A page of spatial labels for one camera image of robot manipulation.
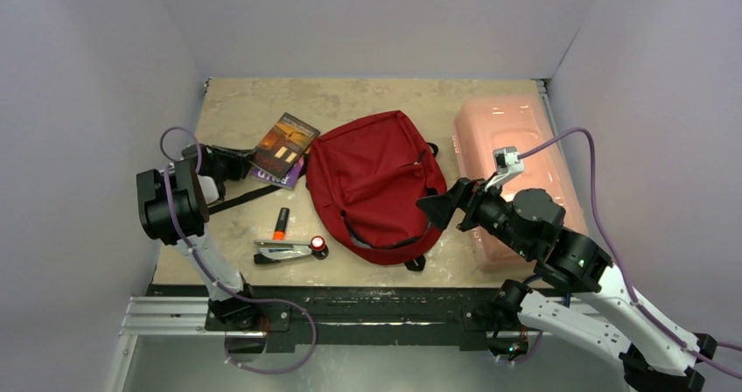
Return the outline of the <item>dark orange paperback book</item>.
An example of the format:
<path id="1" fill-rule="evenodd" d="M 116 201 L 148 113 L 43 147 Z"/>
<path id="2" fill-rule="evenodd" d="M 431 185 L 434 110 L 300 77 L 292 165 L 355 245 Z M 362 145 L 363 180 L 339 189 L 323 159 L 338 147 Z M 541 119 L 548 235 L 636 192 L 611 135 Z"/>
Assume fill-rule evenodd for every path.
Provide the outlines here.
<path id="1" fill-rule="evenodd" d="M 283 113 L 254 148 L 251 164 L 281 179 L 306 153 L 321 131 L 290 113 Z"/>

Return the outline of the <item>red backpack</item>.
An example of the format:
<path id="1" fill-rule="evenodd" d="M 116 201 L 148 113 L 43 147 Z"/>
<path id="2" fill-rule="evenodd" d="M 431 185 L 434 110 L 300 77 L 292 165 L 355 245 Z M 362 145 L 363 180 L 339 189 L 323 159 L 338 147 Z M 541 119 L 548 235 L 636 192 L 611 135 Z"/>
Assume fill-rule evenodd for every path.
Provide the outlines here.
<path id="1" fill-rule="evenodd" d="M 368 115 L 312 142 L 306 186 L 334 240 L 369 263 L 419 272 L 442 234 L 417 207 L 447 190 L 437 156 L 401 110 Z"/>

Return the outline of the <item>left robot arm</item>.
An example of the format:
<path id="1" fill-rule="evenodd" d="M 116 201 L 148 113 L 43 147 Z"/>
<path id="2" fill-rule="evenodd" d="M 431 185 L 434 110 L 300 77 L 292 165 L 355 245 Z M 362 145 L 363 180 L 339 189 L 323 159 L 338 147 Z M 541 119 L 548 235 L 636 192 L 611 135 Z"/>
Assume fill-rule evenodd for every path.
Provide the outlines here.
<path id="1" fill-rule="evenodd" d="M 163 171 L 136 175 L 136 202 L 143 231 L 174 247 L 207 288 L 215 320 L 248 330 L 258 324 L 261 306 L 242 273 L 214 246 L 208 232 L 208 206 L 224 199 L 227 179 L 247 175 L 249 153 L 204 144 L 182 150 L 182 158 Z"/>

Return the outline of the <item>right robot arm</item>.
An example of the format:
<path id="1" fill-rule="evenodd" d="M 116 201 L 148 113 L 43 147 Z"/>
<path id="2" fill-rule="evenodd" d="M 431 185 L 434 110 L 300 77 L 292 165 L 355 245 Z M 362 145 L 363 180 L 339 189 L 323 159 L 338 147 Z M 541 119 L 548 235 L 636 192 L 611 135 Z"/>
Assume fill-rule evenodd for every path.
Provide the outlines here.
<path id="1" fill-rule="evenodd" d="M 419 199 L 417 207 L 436 228 L 464 211 L 460 231 L 484 228 L 524 260 L 560 296 L 591 306 L 600 320 L 555 303 L 508 279 L 491 301 L 473 310 L 493 331 L 520 326 L 550 332 L 618 365 L 636 391 L 700 391 L 698 362 L 710 362 L 718 343 L 688 332 L 660 313 L 625 282 L 619 265 L 590 237 L 564 227 L 564 209 L 540 188 L 505 200 L 483 180 L 459 179 L 446 193 Z"/>

